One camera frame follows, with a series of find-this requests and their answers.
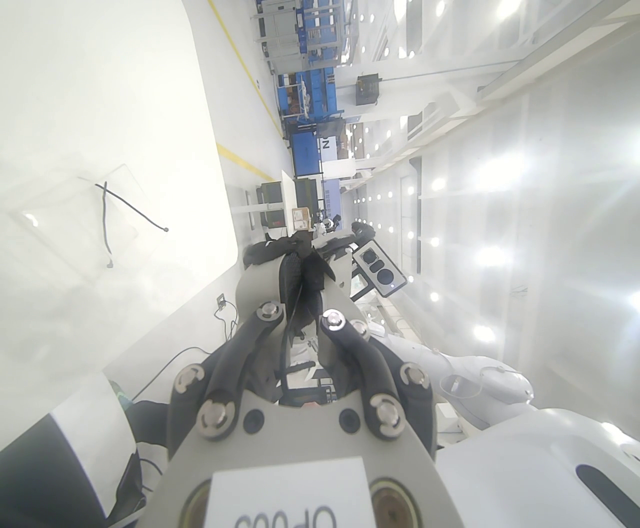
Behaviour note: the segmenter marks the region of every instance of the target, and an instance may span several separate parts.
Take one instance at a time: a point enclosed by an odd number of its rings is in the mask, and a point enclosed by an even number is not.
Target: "gray gripper base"
[[[264,426],[248,435],[244,416],[264,413]],[[360,430],[345,433],[340,412],[351,408],[360,416]],[[271,404],[252,392],[243,393],[236,430],[222,442],[202,438],[195,429],[184,439],[138,528],[175,528],[189,494],[215,471],[361,456],[369,484],[381,477],[400,482],[413,496],[429,528],[462,528],[463,524],[429,454],[409,425],[393,442],[373,436],[364,421],[359,391],[322,407],[291,408]]]

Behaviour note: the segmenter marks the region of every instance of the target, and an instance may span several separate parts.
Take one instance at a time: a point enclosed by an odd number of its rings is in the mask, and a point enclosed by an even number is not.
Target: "yellow floor line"
[[[249,72],[249,68],[246,67],[246,64],[244,63],[244,60],[242,59],[242,57],[240,57],[240,52],[238,51],[238,48],[236,47],[233,39],[231,39],[231,35],[229,34],[229,31],[228,31],[227,27],[225,26],[225,23],[222,21],[222,17],[220,16],[220,13],[218,13],[218,9],[214,5],[213,0],[208,0],[208,2],[209,2],[209,5],[211,6],[211,9],[213,10],[213,14],[215,14],[216,18],[218,19],[218,22],[220,23],[220,26],[222,27],[222,31],[224,31],[225,35],[227,36],[227,40],[229,40],[229,44],[231,44],[231,47],[236,52],[236,56],[238,57],[238,60],[240,61],[240,64],[242,64],[242,67],[244,68],[244,72],[246,73],[246,76],[249,77],[249,80],[251,81],[251,84],[253,85],[253,88],[255,89],[255,92],[258,94],[258,97],[260,97],[260,100],[262,101],[262,104],[264,105],[264,109],[269,114],[269,117],[271,118],[271,121],[273,122],[273,126],[276,127],[276,130],[278,131],[278,135],[280,137],[282,137],[282,128],[280,127],[280,124],[273,118],[273,115],[271,114],[271,111],[269,110],[269,107],[267,106],[267,103],[264,100],[264,97],[262,97],[262,94],[260,93],[260,89],[255,84],[255,80],[253,79],[253,76]]]
[[[243,169],[247,169],[249,172],[253,172],[254,174],[258,175],[260,178],[262,178],[264,180],[267,180],[268,182],[276,181],[275,179],[273,179],[268,174],[262,172],[257,167],[254,167],[253,165],[251,165],[251,163],[249,163],[248,161],[245,161],[244,159],[242,159],[240,156],[238,156],[234,152],[231,152],[228,148],[223,147],[219,143],[216,143],[216,146],[218,148],[218,153],[222,157],[226,157],[229,161],[232,161],[233,163],[235,163],[236,165],[242,167]]]

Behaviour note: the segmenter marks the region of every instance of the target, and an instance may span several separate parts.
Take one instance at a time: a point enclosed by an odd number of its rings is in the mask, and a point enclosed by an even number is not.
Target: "ceiling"
[[[640,16],[638,0],[376,0],[356,7],[358,42],[336,85],[353,128],[350,156],[366,175]],[[370,73],[383,79],[378,103],[355,106],[356,78]]]
[[[393,300],[427,344],[502,359],[536,405],[639,437],[640,33],[614,18],[534,84],[488,86],[482,113],[388,155],[343,208],[412,276]]]

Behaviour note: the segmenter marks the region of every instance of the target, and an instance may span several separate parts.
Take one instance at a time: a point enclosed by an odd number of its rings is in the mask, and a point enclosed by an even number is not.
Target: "wire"
[[[143,212],[139,211],[138,209],[136,209],[135,207],[133,207],[133,205],[131,205],[127,200],[125,200],[124,198],[122,198],[122,196],[118,196],[116,193],[110,191],[109,189],[107,189],[107,182],[104,183],[104,187],[101,186],[99,183],[95,183],[93,184],[96,187],[98,187],[99,189],[102,189],[102,196],[103,196],[103,201],[104,201],[104,193],[109,193],[111,196],[114,196],[115,198],[118,198],[119,201],[121,201],[123,204],[128,205],[131,209],[133,209],[134,211],[136,211],[136,213],[138,213],[142,218],[144,218],[147,222],[149,222],[151,225],[155,225],[158,229],[161,229],[162,231],[169,231],[168,227],[162,227],[160,225],[158,225],[157,223],[155,223],[153,220],[151,220],[146,214],[144,214]]]
[[[199,346],[190,346],[190,347],[185,348],[184,350],[180,350],[175,356],[173,356],[166,363],[166,365],[164,367],[162,367],[160,369],[160,371],[153,378],[151,378],[151,381],[149,381],[144,387],[142,387],[142,389],[140,389],[140,391],[133,398],[131,398],[131,401],[137,400],[138,396],[140,396],[140,394],[142,394],[144,391],[146,391],[146,389],[149,388],[149,385],[151,385],[158,378],[158,376],[160,374],[162,374],[164,372],[164,370],[171,364],[171,362],[173,360],[175,360],[180,354],[182,354],[183,352],[186,352],[187,350],[194,350],[194,349],[200,350],[201,352],[204,352],[207,356],[211,356],[211,354],[213,354],[213,352],[207,352],[206,350],[200,348]]]
[[[102,188],[102,236],[104,238],[104,246],[107,248],[109,255],[112,255],[109,240],[107,239],[107,182],[104,183],[104,187]],[[113,259],[111,256],[109,256],[107,268],[113,268]]]
[[[229,325],[229,333],[228,333],[228,335],[227,335],[227,320],[226,320],[226,319],[223,319],[222,317],[218,317],[218,314],[222,311],[222,309],[225,307],[225,305],[228,305],[228,304],[233,306],[234,310],[236,311],[236,316],[234,317],[233,321],[231,321],[231,324]],[[232,302],[230,302],[230,301],[227,301],[227,300],[225,299],[225,301],[224,301],[224,303],[222,304],[222,306],[218,307],[218,309],[214,312],[213,316],[214,316],[217,320],[222,321],[222,322],[225,324],[225,342],[226,342],[226,341],[229,341],[229,340],[232,338],[232,336],[233,336],[234,330],[235,330],[235,329],[237,328],[237,326],[238,326],[238,309],[237,309],[236,305],[235,305],[235,304],[233,304],[233,303],[232,303]]]
[[[140,461],[147,462],[147,464],[151,464],[154,468],[156,468],[157,472],[160,473],[160,476],[162,476],[162,470],[158,467],[158,464],[156,464],[153,460],[149,460],[148,458],[141,458]]]

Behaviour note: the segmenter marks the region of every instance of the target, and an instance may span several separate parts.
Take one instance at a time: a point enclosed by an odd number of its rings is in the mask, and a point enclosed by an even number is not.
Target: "camera lens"
[[[378,282],[380,284],[391,284],[394,281],[394,273],[390,269],[381,269],[378,272]]]
[[[367,250],[362,254],[362,260],[364,260],[366,264],[373,264],[378,260],[378,256],[374,250]]]
[[[377,262],[374,262],[373,264],[371,264],[369,266],[369,269],[373,272],[376,273],[378,271],[380,271],[382,268],[385,267],[385,263],[382,262],[382,260],[378,260]]]

